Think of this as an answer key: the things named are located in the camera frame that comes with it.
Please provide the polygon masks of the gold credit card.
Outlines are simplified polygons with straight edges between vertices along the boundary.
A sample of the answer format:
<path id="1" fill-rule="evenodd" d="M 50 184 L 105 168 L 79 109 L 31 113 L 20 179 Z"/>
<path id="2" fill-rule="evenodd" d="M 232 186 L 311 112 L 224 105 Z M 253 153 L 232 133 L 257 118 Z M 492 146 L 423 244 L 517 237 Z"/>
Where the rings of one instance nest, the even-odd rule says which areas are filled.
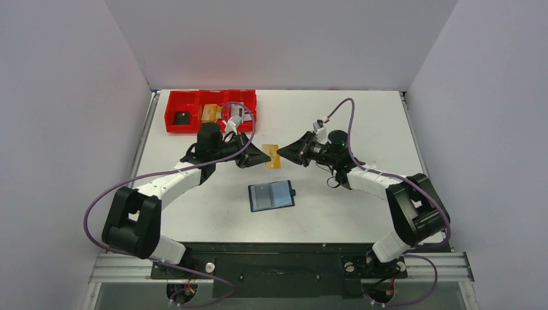
<path id="1" fill-rule="evenodd" d="M 266 169 L 280 169 L 281 168 L 280 156 L 277 153 L 278 150 L 279 150 L 279 146 L 276 145 L 276 144 L 263 144 L 262 145 L 262 152 L 267 154 L 270 158 L 270 160 L 264 164 L 264 167 Z"/>

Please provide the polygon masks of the navy blue card holder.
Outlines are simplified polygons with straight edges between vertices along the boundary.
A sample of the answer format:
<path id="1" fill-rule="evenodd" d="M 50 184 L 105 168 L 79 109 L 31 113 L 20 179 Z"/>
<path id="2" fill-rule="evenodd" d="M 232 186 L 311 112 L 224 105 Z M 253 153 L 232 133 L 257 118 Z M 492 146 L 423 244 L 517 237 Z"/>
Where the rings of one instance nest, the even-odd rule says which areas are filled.
<path id="1" fill-rule="evenodd" d="M 271 189 L 271 207 L 258 208 L 255 201 L 254 185 L 248 186 L 249 205 L 251 212 L 268 211 L 273 209 L 281 209 L 285 207 L 295 206 L 296 190 L 293 188 L 290 180 L 275 181 L 269 184 Z"/>

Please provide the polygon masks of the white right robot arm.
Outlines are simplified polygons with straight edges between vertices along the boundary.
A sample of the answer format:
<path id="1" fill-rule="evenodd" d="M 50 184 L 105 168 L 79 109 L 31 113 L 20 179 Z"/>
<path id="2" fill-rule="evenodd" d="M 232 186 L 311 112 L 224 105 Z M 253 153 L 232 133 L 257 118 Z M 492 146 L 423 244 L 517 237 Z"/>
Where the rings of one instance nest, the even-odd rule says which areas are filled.
<path id="1" fill-rule="evenodd" d="M 303 167 L 312 161 L 327 166 L 341 187 L 366 192 L 388 204 L 394 228 L 372 245 L 364 259 L 365 269 L 374 276 L 382 275 L 391 261 L 427 238 L 450 229 L 447 210 L 425 174 L 401 176 L 367 167 L 351 153 L 343 130 L 330 132 L 326 143 L 307 131 L 277 153 Z"/>

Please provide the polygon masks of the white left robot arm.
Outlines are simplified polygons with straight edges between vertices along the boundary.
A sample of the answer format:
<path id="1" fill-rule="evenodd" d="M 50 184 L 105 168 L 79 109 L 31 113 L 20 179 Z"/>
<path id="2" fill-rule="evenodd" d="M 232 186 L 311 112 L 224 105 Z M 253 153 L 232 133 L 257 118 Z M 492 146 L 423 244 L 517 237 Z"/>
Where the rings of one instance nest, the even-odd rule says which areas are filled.
<path id="1" fill-rule="evenodd" d="M 223 134 L 217 123 L 205 123 L 174 172 L 136 188 L 120 187 L 113 201 L 101 240 L 115 250 L 141 259 L 167 262 L 178 278 L 188 276 L 193 260 L 180 242 L 161 234 L 163 209 L 186 191 L 203 184 L 217 163 L 234 161 L 244 169 L 270 161 L 243 132 Z"/>

